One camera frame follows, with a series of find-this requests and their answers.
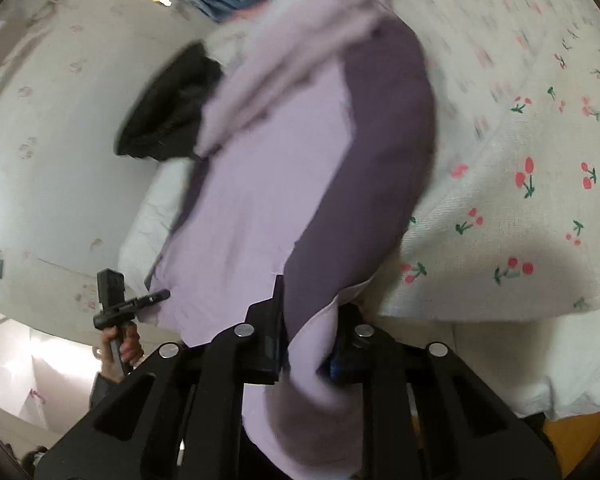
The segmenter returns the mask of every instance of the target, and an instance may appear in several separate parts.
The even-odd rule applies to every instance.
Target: orange surface
[[[562,476],[567,476],[600,436],[600,413],[547,422],[544,432],[554,443]]]

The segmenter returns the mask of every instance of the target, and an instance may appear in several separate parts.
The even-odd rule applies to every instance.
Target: human hand
[[[118,376],[111,353],[111,341],[118,336],[118,327],[106,328],[100,336],[100,352],[102,354],[101,375],[112,381],[120,382],[122,378]],[[125,363],[134,364],[144,355],[144,350],[140,344],[140,335],[138,327],[133,322],[128,323],[125,328],[124,341],[120,345],[120,358]]]

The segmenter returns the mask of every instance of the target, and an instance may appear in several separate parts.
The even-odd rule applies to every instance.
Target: ceiling light
[[[163,4],[165,7],[171,7],[171,0],[151,0],[159,4]]]
[[[3,365],[5,368],[7,368],[8,371],[11,372],[11,376],[13,377],[14,375],[17,375],[20,370],[22,370],[22,365],[21,363],[17,362],[15,359],[8,361],[7,363],[5,363]]]

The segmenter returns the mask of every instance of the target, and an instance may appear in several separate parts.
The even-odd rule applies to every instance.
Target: black mount bracket
[[[42,458],[35,479],[235,480],[244,384],[274,384],[286,355],[282,298],[279,276],[270,300],[211,343],[160,346]],[[445,344],[402,345],[348,304],[324,372],[363,384],[365,479],[562,477],[534,430]]]

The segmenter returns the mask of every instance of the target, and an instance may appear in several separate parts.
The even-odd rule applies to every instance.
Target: black cloth
[[[202,43],[185,48],[149,83],[120,131],[116,154],[158,161],[192,156],[202,106],[221,75]]]
[[[116,387],[116,383],[111,379],[107,379],[105,376],[101,374],[97,374],[95,380],[93,381],[93,386],[91,387],[91,395],[89,397],[89,409],[92,410],[93,407],[98,404],[102,399],[104,399],[107,394]]]

